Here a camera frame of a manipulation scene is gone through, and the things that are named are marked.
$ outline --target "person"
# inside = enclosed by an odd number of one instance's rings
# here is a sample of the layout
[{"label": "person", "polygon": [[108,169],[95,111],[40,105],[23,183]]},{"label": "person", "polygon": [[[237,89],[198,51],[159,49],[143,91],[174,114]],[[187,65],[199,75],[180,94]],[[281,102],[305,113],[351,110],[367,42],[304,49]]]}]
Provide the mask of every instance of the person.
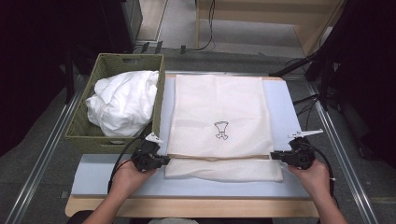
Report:
[{"label": "person", "polygon": [[[312,166],[307,170],[301,170],[293,166],[289,166],[288,169],[300,179],[303,187],[312,198],[315,207],[318,209],[320,223],[347,223],[330,195],[330,177],[325,164],[314,160]],[[111,223],[126,199],[154,174],[155,170],[137,171],[131,161],[122,164],[114,175],[113,185],[107,197],[83,223]]]}]

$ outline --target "gray floor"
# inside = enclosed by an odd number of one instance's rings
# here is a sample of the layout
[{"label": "gray floor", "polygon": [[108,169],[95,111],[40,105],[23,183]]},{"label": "gray floor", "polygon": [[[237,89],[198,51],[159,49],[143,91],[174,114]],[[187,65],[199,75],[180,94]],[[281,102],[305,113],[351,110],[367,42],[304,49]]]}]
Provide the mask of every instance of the gray floor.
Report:
[{"label": "gray floor", "polygon": [[[165,19],[171,21],[171,19],[175,18],[176,14],[170,8],[171,4],[191,8],[191,2],[193,1],[177,2],[177,0],[169,0],[169,10],[166,12],[167,16],[165,16]],[[220,47],[221,45],[217,44],[216,48],[211,51],[187,51],[185,54],[180,55],[177,48],[182,44],[188,47],[191,45],[191,33],[175,33],[175,31],[171,31],[171,28],[166,28],[169,25],[170,23],[165,22],[160,34],[160,40],[164,41],[164,47],[167,48],[162,50],[165,55],[166,70],[265,74],[281,70],[290,59],[303,56],[296,49],[298,46],[295,46],[293,36],[282,37],[281,35],[272,35],[274,39],[271,39],[271,36],[264,36],[263,38],[267,38],[269,42],[262,42],[262,45],[264,45],[263,49],[251,49],[251,46],[247,45],[246,48],[243,48],[247,51],[242,50],[235,53],[235,49],[231,48],[230,45],[228,45],[230,48],[227,50],[226,46]],[[184,40],[176,40],[176,36],[184,36]],[[282,49],[282,46],[292,47],[291,49]],[[295,74],[302,74],[303,72],[303,69],[294,71]],[[293,100],[302,99],[310,95],[307,83],[302,80],[302,75],[287,75],[284,78],[288,81],[290,95]],[[31,171],[34,170],[35,162],[40,157],[52,128],[64,109],[64,99],[65,90],[60,92],[52,101],[25,139],[17,147],[10,150],[8,154],[0,158],[0,170],[2,171],[0,173],[0,223],[6,222],[12,207],[18,200],[21,188]],[[299,111],[302,106],[304,105],[296,106],[296,111]],[[346,149],[346,153],[353,164],[356,175],[371,201],[378,223],[394,223],[396,219],[396,195],[394,191],[396,170],[382,161],[362,159],[358,153],[358,146],[343,116],[332,108],[330,108],[329,114]],[[300,117],[302,127],[305,126],[306,116],[307,114],[305,113]],[[318,128],[323,129],[323,124],[318,111],[314,109],[309,118],[309,129]],[[346,219],[350,223],[364,223],[345,174],[340,167],[339,161],[334,156],[329,137],[327,134],[320,134],[309,139],[313,145],[322,149],[331,161],[337,178],[335,195]],[[67,199],[60,198],[60,193],[71,190],[74,173],[77,170],[80,157],[81,155],[61,137],[54,148],[53,154],[49,156],[49,163],[44,174],[39,177],[38,186],[33,189],[34,194],[32,198],[29,198],[30,201],[28,200],[26,210],[21,211],[21,220],[14,223],[65,223],[67,216],[64,214],[64,208]],[[125,218],[117,220],[117,223],[126,222]],[[316,223],[316,219],[275,218],[274,222],[279,224]]]}]

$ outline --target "white fabric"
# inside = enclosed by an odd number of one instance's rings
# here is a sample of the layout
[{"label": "white fabric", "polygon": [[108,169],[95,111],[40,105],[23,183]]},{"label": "white fabric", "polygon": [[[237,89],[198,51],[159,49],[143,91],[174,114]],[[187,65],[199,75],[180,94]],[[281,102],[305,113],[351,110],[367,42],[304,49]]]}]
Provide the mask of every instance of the white fabric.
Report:
[{"label": "white fabric", "polygon": [[[273,151],[260,77],[177,76],[168,154],[232,158]],[[280,181],[278,161],[172,159],[166,177],[218,181]]]},{"label": "white fabric", "polygon": [[86,100],[88,119],[106,136],[140,134],[151,121],[158,71],[136,71],[103,78]]}]

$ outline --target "forearm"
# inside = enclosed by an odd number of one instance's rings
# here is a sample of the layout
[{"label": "forearm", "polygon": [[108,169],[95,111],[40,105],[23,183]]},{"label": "forearm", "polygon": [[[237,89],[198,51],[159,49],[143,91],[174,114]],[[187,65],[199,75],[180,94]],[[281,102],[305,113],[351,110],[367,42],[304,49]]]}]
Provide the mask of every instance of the forearm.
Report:
[{"label": "forearm", "polygon": [[122,204],[125,202],[125,198],[119,195],[112,195],[106,197],[99,206],[93,211],[93,213],[84,221],[84,224],[107,224],[112,223],[114,217],[117,215]]},{"label": "forearm", "polygon": [[343,224],[347,223],[343,214],[336,206],[330,194],[320,195],[313,198],[318,209],[320,223],[322,224]]}]

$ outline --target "floor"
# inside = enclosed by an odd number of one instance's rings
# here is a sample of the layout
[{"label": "floor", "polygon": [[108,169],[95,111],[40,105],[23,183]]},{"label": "floor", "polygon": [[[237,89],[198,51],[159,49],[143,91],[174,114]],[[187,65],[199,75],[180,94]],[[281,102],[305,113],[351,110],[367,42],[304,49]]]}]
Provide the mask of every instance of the floor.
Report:
[{"label": "floor", "polygon": [[[147,53],[152,53],[158,41],[163,41],[162,53],[165,55],[166,69],[177,71],[218,71],[251,74],[265,74],[281,70],[294,58],[304,57],[298,41],[288,25],[246,24],[214,22],[214,42],[210,48],[202,51],[180,54],[182,45],[193,48],[195,32],[194,1],[192,0],[140,0],[145,14],[145,7],[154,4],[158,11],[153,27],[139,36],[139,44],[150,43]],[[230,40],[223,35],[231,32],[235,37]],[[303,79],[304,70],[294,71],[285,76],[292,100],[302,99],[312,94],[311,85]],[[78,77],[76,89],[83,89],[86,77]],[[67,216],[64,208],[68,193],[74,180],[81,154],[73,149],[64,139],[62,115],[72,106],[64,104],[65,90],[53,100],[47,111],[37,120],[25,139],[14,149],[0,158],[0,223],[65,223]],[[296,106],[296,111],[305,105]],[[309,117],[309,129],[326,130],[325,119],[321,110],[314,109]],[[344,169],[337,148],[331,140],[331,131],[327,134],[310,138],[313,145],[321,148],[333,166],[337,176],[335,194],[340,209],[350,223],[394,223],[396,219],[396,170],[381,160],[367,161],[359,154],[359,148],[347,127],[342,114],[330,107],[325,113],[331,117],[331,125],[340,139],[341,148],[347,160],[352,164],[353,173]],[[307,114],[299,117],[305,126]],[[61,130],[55,133],[56,127]],[[351,183],[349,175],[356,176]],[[361,187],[363,194],[357,195]],[[368,200],[369,207],[361,207],[358,200]],[[373,212],[374,217],[367,219],[366,212]],[[274,218],[275,224],[316,223],[316,218]],[[125,218],[118,218],[115,223],[128,223]]]}]

